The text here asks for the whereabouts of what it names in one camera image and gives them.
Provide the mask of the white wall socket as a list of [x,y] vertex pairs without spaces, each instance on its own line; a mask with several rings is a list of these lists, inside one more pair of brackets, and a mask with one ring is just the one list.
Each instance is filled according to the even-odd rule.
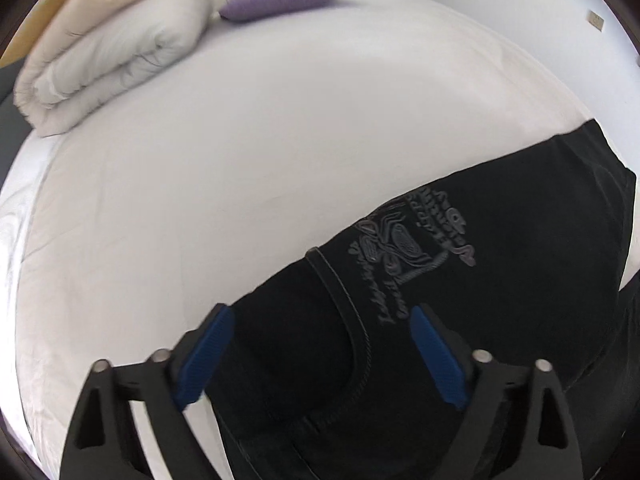
[[591,26],[602,32],[604,27],[604,18],[602,18],[602,16],[600,16],[596,12],[589,11],[587,15],[587,21]]

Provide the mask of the grey sofa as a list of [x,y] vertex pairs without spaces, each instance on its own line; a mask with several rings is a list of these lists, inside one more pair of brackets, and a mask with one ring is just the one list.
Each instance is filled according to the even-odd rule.
[[0,180],[4,183],[14,159],[32,131],[14,105],[15,81],[24,65],[24,58],[4,66],[0,73]]

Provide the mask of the folded beige duvet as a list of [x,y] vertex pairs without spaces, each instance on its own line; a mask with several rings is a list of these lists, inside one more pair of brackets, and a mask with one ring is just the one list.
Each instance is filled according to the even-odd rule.
[[14,104],[38,136],[69,132],[196,47],[214,0],[67,0],[27,55]]

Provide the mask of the white bed mattress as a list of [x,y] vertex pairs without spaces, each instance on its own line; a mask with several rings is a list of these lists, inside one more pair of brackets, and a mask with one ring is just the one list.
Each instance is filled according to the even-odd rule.
[[90,365],[171,347],[386,200],[576,129],[520,47],[432,0],[209,25],[1,192],[1,406],[55,478]]

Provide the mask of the black denim pants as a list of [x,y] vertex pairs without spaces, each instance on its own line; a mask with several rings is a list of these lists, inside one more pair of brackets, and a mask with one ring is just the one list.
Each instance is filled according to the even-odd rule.
[[463,419],[410,333],[548,360],[593,476],[639,411],[636,178],[596,122],[382,205],[232,306],[207,387],[234,478],[426,479]]

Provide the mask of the yellow cushion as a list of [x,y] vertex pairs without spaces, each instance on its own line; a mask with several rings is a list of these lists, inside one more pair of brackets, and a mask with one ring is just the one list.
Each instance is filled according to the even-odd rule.
[[28,55],[64,3],[66,0],[38,0],[3,52],[0,66],[6,67]]

